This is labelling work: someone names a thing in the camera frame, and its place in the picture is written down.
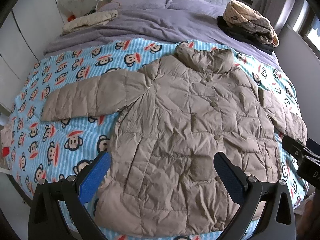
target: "bed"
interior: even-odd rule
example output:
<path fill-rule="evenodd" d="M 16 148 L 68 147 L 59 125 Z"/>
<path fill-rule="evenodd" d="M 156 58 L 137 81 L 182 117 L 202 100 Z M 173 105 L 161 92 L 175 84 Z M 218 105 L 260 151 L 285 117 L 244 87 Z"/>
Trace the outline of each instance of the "bed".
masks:
<path fill-rule="evenodd" d="M 58 181 L 70 174 L 78 174 L 101 150 L 107 149 L 110 133 L 118 118 L 116 113 L 61 122 L 40 122 L 49 93 L 68 83 L 118 68 L 135 71 L 161 56 L 173 54 L 181 42 L 198 50 L 231 48 L 235 62 L 243 71 L 261 88 L 273 91 L 292 113 L 301 116 L 294 86 L 281 70 L 275 54 L 268 55 L 252 45 L 236 41 L 218 28 L 216 18 L 223 14 L 228 1 L 120 0 L 100 8 L 100 11 L 119 11 L 118 17 L 107 25 L 79 30 L 51 42 L 44 51 L 44 59 L 34 66 L 20 95 L 16 97 L 10 116 L 14 131 L 7 162 L 26 194 L 32 198 L 40 178 Z M 132 55 L 131 61 L 124 60 L 127 55 Z M 71 145 L 74 136 L 79 139 L 76 145 Z M 308 184 L 297 176 L 297 164 L 281 148 L 281 137 L 282 134 L 275 130 L 281 176 L 287 181 L 292 203 L 296 207 L 303 200 Z M 86 204 L 92 216 L 96 204 L 96 196 Z M 68 226 L 76 231 L 66 207 L 62 204 L 61 208 Z M 244 238 L 250 237 L 257 222 L 252 221 Z M 108 239 L 136 239 L 106 228 L 102 231 Z M 215 231 L 188 238 L 214 240 L 220 233 Z"/>

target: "beige puffer jacket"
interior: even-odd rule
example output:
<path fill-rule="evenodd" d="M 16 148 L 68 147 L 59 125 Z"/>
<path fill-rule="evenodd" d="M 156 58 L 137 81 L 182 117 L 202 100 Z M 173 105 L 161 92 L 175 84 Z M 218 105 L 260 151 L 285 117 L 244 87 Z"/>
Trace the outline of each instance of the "beige puffer jacket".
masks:
<path fill-rule="evenodd" d="M 304 122 L 236 67 L 231 50 L 182 46 L 137 72 L 117 70 L 55 90 L 42 120 L 121 110 L 95 222 L 133 236 L 223 230 L 238 206 L 213 167 L 215 153 L 260 181 L 276 182 L 274 126 L 307 138 Z"/>

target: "metal bolt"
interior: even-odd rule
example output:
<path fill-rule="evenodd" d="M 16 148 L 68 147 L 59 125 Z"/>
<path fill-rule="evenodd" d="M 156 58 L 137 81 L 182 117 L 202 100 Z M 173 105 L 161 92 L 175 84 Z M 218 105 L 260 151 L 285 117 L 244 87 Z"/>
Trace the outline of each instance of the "metal bolt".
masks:
<path fill-rule="evenodd" d="M 286 182 L 285 182 L 284 179 L 279 180 L 279 183 L 280 183 L 282 186 L 284 186 L 284 185 L 286 184 Z"/>
<path fill-rule="evenodd" d="M 38 181 L 38 184 L 39 185 L 42 185 L 42 184 L 44 184 L 45 183 L 45 179 L 39 179 L 39 181 Z"/>
<path fill-rule="evenodd" d="M 76 176 L 75 175 L 70 175 L 70 176 L 67 177 L 67 180 L 70 181 L 70 182 L 71 181 L 75 181 L 76 180 Z"/>
<path fill-rule="evenodd" d="M 257 178 L 255 176 L 250 176 L 249 181 L 250 182 L 257 182 Z"/>

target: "red object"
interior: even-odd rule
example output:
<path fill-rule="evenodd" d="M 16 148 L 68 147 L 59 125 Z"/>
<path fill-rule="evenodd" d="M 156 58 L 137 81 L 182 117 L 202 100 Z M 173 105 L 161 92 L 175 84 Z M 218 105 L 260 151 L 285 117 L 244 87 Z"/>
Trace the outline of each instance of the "red object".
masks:
<path fill-rule="evenodd" d="M 71 21 L 73 21 L 74 19 L 75 19 L 76 17 L 74 16 L 74 15 L 71 15 L 69 18 L 68 18 L 68 22 L 71 22 Z"/>
<path fill-rule="evenodd" d="M 10 151 L 10 148 L 9 147 L 4 147 L 2 148 L 2 155 L 3 157 L 6 157 L 9 155 L 9 151 Z"/>

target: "purple blanket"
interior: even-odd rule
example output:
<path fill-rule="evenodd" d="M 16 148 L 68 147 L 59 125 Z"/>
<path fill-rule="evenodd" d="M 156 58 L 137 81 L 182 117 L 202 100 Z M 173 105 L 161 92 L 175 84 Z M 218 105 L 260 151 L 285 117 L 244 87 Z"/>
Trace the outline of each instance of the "purple blanket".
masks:
<path fill-rule="evenodd" d="M 279 67 L 276 55 L 268 55 L 247 43 L 227 36 L 218 26 L 217 19 L 191 11 L 172 9 L 124 10 L 105 26 L 89 27 L 51 42 L 45 49 L 46 57 L 63 51 L 105 45 L 116 40 L 145 38 L 152 41 L 178 43 L 199 40 L 225 44 L 238 52 L 254 56 L 258 61 Z"/>

